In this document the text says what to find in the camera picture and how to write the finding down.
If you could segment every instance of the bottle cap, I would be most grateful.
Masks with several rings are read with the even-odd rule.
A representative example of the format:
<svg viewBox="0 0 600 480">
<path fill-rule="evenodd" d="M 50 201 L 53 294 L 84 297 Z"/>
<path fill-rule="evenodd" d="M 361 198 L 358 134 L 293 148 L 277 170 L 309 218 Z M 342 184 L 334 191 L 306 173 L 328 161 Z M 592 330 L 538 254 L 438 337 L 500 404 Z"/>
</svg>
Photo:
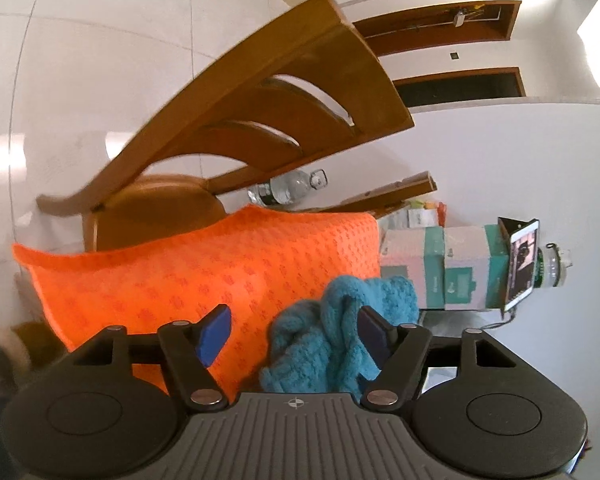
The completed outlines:
<svg viewBox="0 0 600 480">
<path fill-rule="evenodd" d="M 324 170 L 316 170 L 309 175 L 309 186 L 314 189 L 322 189 L 327 184 L 327 174 L 324 173 Z"/>
</svg>

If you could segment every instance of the gray ribbed plate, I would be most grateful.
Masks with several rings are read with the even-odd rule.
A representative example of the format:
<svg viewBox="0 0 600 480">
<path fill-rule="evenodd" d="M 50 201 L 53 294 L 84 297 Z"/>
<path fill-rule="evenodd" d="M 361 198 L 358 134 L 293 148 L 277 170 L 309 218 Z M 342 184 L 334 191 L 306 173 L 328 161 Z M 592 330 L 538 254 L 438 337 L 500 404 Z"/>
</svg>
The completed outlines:
<svg viewBox="0 0 600 480">
<path fill-rule="evenodd" d="M 475 480 L 430 457 L 400 418 L 348 394 L 242 394 L 224 412 L 192 417 L 163 457 L 125 478 Z"/>
</svg>

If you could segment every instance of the crosshair symbol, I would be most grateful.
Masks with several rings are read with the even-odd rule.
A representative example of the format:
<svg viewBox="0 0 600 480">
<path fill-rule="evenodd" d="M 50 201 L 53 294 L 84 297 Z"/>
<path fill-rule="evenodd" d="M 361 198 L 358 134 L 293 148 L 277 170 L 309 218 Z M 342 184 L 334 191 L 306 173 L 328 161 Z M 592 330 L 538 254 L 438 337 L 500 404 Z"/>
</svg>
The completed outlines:
<svg viewBox="0 0 600 480">
<path fill-rule="evenodd" d="M 288 404 L 291 408 L 297 410 L 298 408 L 302 408 L 304 406 L 304 400 L 294 397 L 289 402 L 286 402 L 286 404 Z"/>
</svg>

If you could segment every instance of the circular black cover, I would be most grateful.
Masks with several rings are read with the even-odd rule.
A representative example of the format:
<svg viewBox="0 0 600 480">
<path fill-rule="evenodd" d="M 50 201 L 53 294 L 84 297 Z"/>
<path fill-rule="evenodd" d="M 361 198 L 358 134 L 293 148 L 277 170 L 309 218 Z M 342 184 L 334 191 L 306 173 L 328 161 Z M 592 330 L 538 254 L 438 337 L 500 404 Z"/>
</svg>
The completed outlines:
<svg viewBox="0 0 600 480">
<path fill-rule="evenodd" d="M 42 380 L 5 409 L 2 438 L 25 469 L 44 478 L 108 478 L 167 446 L 178 419 L 159 388 L 131 376 L 83 379 Z"/>
<path fill-rule="evenodd" d="M 429 452 L 493 479 L 543 477 L 576 456 L 587 423 L 571 397 L 545 378 L 511 381 L 512 368 L 483 370 L 439 384 L 415 402 L 411 427 Z"/>
</svg>

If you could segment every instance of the chair seat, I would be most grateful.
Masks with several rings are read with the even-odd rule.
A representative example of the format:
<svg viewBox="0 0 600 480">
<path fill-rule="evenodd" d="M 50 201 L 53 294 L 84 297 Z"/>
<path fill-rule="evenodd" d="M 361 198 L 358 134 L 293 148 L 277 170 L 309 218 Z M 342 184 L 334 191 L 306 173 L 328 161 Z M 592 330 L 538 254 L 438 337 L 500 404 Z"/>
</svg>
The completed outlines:
<svg viewBox="0 0 600 480">
<path fill-rule="evenodd" d="M 204 182 L 181 174 L 139 177 L 83 216 L 85 249 L 132 247 L 214 224 L 226 212 Z"/>
</svg>

